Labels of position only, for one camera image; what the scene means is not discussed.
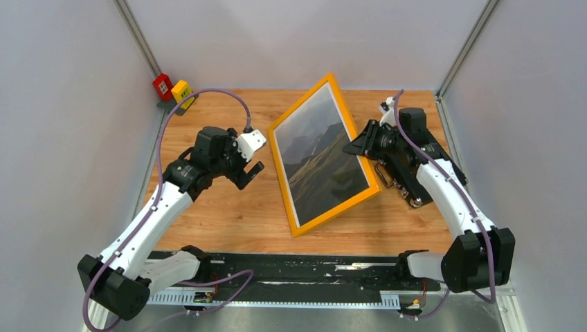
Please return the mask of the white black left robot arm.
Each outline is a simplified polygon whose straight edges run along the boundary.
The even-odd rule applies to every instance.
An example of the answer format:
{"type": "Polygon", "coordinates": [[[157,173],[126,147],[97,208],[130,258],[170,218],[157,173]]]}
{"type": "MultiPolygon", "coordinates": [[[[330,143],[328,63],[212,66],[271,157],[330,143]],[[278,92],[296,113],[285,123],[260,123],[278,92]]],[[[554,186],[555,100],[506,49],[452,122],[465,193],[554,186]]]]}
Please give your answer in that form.
{"type": "Polygon", "coordinates": [[[115,241],[98,256],[85,255],[77,270],[85,301],[93,300],[119,320],[134,319],[150,295],[190,280],[196,286],[212,277],[210,257],[186,246],[171,257],[146,265],[154,246],[172,223],[207,190],[225,177],[243,190],[264,165],[246,166],[267,139],[257,129],[238,134],[233,128],[204,127],[187,148],[162,172],[148,203],[115,241]]]}

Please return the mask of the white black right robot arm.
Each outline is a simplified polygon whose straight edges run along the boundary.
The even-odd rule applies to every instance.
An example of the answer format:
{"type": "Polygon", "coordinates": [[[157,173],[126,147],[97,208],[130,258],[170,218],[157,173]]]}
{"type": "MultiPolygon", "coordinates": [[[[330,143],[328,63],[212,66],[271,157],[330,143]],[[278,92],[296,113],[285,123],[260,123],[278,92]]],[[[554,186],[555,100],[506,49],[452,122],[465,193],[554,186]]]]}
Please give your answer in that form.
{"type": "Polygon", "coordinates": [[[423,109],[382,111],[383,117],[370,120],[343,151],[376,161],[412,208],[434,203],[452,236],[444,254],[401,253],[397,283],[410,289],[423,278],[432,279],[454,293],[487,288],[495,297],[497,287],[509,281],[516,244],[512,231],[496,227],[473,202],[464,188],[465,175],[428,130],[423,109]]]}

